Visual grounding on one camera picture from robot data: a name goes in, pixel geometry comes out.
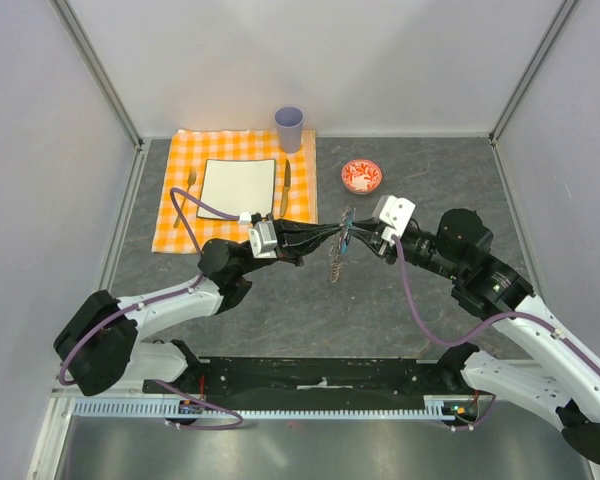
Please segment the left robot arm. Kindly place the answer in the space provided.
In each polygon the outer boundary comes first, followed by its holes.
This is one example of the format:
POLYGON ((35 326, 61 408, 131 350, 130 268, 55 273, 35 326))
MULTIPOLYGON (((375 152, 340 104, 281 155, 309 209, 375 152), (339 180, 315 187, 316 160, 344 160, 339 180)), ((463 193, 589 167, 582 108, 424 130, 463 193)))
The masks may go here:
POLYGON ((94 396, 120 380, 158 377, 178 393, 191 392, 200 378, 191 354, 176 342, 145 344, 144 339, 235 308, 251 288, 247 274, 278 261, 300 266, 340 229, 338 223, 261 219, 242 243, 207 241, 199 252, 199 272, 188 281, 144 295, 91 294, 54 340, 59 383, 94 396))

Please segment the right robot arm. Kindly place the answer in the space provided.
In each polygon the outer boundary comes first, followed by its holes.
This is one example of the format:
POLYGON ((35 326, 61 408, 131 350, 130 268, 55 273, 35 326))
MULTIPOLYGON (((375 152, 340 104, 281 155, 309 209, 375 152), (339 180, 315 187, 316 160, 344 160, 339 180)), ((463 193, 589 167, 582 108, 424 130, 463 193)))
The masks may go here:
POLYGON ((353 221, 352 237, 401 269, 418 266, 450 280, 452 297, 480 324, 445 340, 449 362, 438 368, 447 392, 490 393, 543 418, 568 445, 600 465, 600 357, 550 311, 532 285, 490 252, 492 232, 474 211, 445 212, 436 232, 400 212, 353 221), (525 350, 548 374, 543 380, 506 367, 472 344, 494 328, 525 350))

